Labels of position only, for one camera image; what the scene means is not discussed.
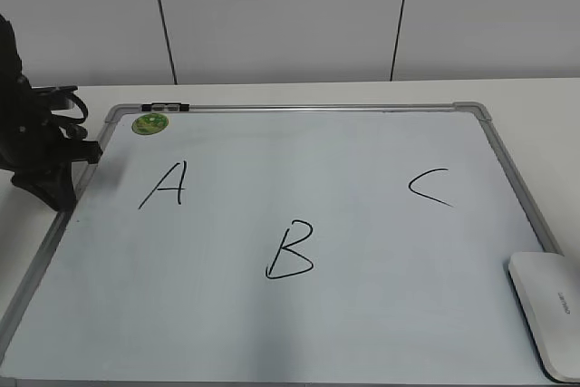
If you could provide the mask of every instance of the white device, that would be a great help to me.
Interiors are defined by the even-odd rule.
[[[580,268],[553,253],[516,253],[509,274],[546,374],[580,382]]]

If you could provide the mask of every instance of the white table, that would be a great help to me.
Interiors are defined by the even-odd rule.
[[[85,126],[95,138],[119,103],[330,104],[476,101],[499,135],[556,240],[580,265],[580,79],[445,82],[351,82],[266,85],[83,87]],[[20,283],[55,214],[0,174],[0,315]]]

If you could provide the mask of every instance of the black marker writing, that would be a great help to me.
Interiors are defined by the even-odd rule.
[[[188,169],[188,163],[185,160],[183,161],[183,169],[181,170],[181,178],[179,179],[179,185],[176,188],[160,188],[160,185],[161,183],[163,183],[163,180],[165,180],[169,176],[169,174],[171,174],[173,170],[177,168],[179,165],[181,165],[180,162],[176,163],[169,169],[169,171],[165,173],[165,175],[161,178],[159,183],[155,185],[155,188],[153,188],[153,190],[149,193],[149,195],[145,197],[145,199],[141,202],[141,204],[139,204],[139,210],[145,205],[147,200],[151,198],[151,196],[155,193],[156,190],[176,190],[178,192],[178,204],[181,205],[181,191],[185,190],[185,188],[183,188],[183,179],[185,178],[185,171],[187,171]]]
[[[274,261],[272,262],[272,265],[270,267],[266,266],[266,278],[269,278],[270,280],[277,280],[277,279],[286,278],[289,276],[299,276],[300,274],[304,274],[304,273],[314,269],[314,263],[312,263],[312,261],[310,261],[310,259],[306,258],[302,254],[297,253],[292,248],[290,248],[290,247],[293,247],[294,245],[298,245],[299,243],[304,242],[306,239],[308,239],[312,235],[314,229],[309,223],[307,223],[306,221],[301,221],[300,219],[295,219],[294,221],[292,221],[292,226],[294,224],[302,224],[304,226],[307,226],[308,227],[308,234],[306,236],[298,239],[298,240],[295,240],[294,242],[286,243],[286,238],[288,237],[288,233],[290,233],[291,226],[286,229],[286,232],[284,233],[284,237],[282,237],[282,242],[280,242],[280,247],[278,248],[278,251],[275,253],[275,257],[274,257]],[[272,276],[272,270],[274,269],[274,266],[276,265],[276,262],[278,261],[278,258],[280,257],[280,253],[282,251],[294,254],[295,256],[302,258],[303,260],[308,262],[308,267],[301,270],[301,271],[292,272],[290,274],[284,274],[281,276]]]
[[[450,208],[452,208],[453,206],[451,206],[451,204],[446,203],[445,201],[441,201],[440,199],[436,199],[434,197],[430,197],[429,195],[425,195],[415,189],[413,189],[413,183],[415,183],[417,180],[419,180],[421,177],[426,176],[427,174],[431,174],[432,172],[437,172],[437,171],[449,171],[447,168],[436,168],[436,169],[430,169],[429,171],[425,171],[422,174],[420,174],[419,176],[417,176],[415,179],[411,180],[409,182],[409,190],[413,193],[413,194],[417,194],[421,197],[430,199],[432,201],[437,201],[440,204],[444,204],[445,206],[449,206]]]

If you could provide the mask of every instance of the white wall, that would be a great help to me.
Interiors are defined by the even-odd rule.
[[[406,0],[395,80],[580,75],[580,0]]]
[[[162,0],[180,83],[388,80],[401,0]],[[406,0],[394,80],[580,75],[580,0]],[[157,0],[0,0],[33,84],[171,83]]]
[[[382,81],[401,0],[162,0],[179,83]]]
[[[32,84],[172,83],[157,0],[0,0]]]

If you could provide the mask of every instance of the whiteboard frame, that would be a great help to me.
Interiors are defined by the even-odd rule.
[[[498,132],[493,126],[491,116],[486,107],[478,102],[454,102],[445,104],[335,104],[335,105],[300,105],[300,106],[197,106],[183,103],[151,103],[151,104],[120,104],[114,106],[109,111],[109,114],[104,120],[104,125],[97,137],[97,141],[105,150],[107,143],[111,139],[117,124],[124,115],[148,112],[181,112],[181,113],[226,113],[226,112],[335,112],[335,111],[378,111],[378,112],[469,112],[472,113],[479,122],[481,129],[486,134],[491,149],[495,152],[499,164],[504,170],[506,177],[511,185],[520,206],[526,213],[527,219],[534,232],[540,246],[551,253],[562,254],[559,245],[556,243],[554,235],[550,231],[544,217],[542,216],[536,202],[532,198],[527,189],[524,180],[522,180],[519,171],[516,168],[514,161],[509,156],[508,150],[500,139]],[[80,198],[85,191],[92,175],[96,170],[97,165],[85,165],[81,176],[75,186],[77,198]],[[5,357],[5,352],[8,349],[10,341],[22,320],[24,312],[30,301],[34,296],[36,288],[40,285],[44,273],[49,266],[53,254],[58,247],[64,231],[72,216],[72,212],[60,212],[54,219],[51,227],[46,233],[42,244],[38,248],[31,265],[28,267],[24,278],[18,286],[14,297],[12,298],[5,315],[0,321],[0,365]],[[0,376],[0,387],[16,387],[16,386],[30,386],[30,387],[96,387],[96,386],[125,386],[129,384],[136,384],[138,382],[116,382],[116,381],[65,381],[65,380],[26,380],[6,378]],[[139,385],[147,385],[149,387],[160,386],[180,386],[180,385],[210,385],[213,387],[216,384],[236,385],[236,387],[246,387],[254,385],[251,382],[139,382]],[[267,386],[291,386],[301,385],[299,383],[280,383],[271,382]],[[553,385],[546,379],[546,386]]]

